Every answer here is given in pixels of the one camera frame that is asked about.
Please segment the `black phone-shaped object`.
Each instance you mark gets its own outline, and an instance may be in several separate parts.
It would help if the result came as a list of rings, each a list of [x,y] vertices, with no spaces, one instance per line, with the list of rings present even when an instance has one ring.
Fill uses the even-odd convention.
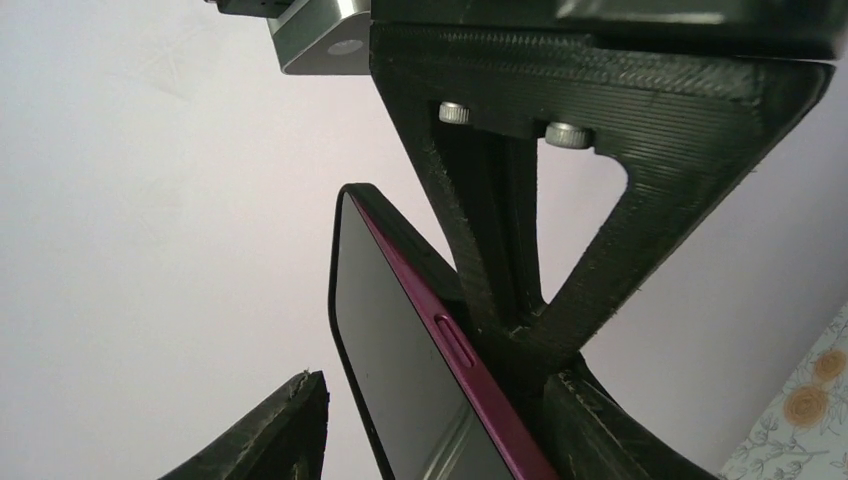
[[[329,324],[383,479],[420,479],[467,399],[412,301],[459,302],[456,272],[367,183],[341,187],[334,219]]]

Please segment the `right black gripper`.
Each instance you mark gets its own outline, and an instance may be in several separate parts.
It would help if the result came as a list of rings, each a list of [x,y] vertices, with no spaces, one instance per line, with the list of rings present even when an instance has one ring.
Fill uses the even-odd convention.
[[[627,50],[847,49],[844,1],[375,1],[371,15],[421,24],[374,25],[372,76],[447,237],[466,330],[527,396],[576,361],[834,69],[494,29]]]

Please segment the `floral patterned table mat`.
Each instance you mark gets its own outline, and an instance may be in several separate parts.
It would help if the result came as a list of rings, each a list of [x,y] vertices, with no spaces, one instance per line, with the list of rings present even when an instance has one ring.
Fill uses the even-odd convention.
[[[805,354],[718,477],[847,478],[846,307]]]

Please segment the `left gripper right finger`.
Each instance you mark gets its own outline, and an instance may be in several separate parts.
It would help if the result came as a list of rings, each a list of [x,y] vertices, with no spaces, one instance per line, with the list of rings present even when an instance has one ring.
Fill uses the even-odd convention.
[[[542,397],[545,448],[562,479],[714,479],[630,416],[579,357]]]

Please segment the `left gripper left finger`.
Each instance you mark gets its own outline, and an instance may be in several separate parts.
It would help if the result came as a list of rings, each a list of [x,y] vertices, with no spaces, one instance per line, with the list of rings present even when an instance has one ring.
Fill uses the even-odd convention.
[[[300,372],[163,478],[319,480],[329,401],[323,372]]]

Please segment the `magenta smartphone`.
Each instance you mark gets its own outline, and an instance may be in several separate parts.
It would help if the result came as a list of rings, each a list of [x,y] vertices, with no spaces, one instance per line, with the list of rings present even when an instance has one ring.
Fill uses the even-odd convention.
[[[329,323],[386,479],[553,479],[460,327],[458,276],[373,185],[339,192]]]

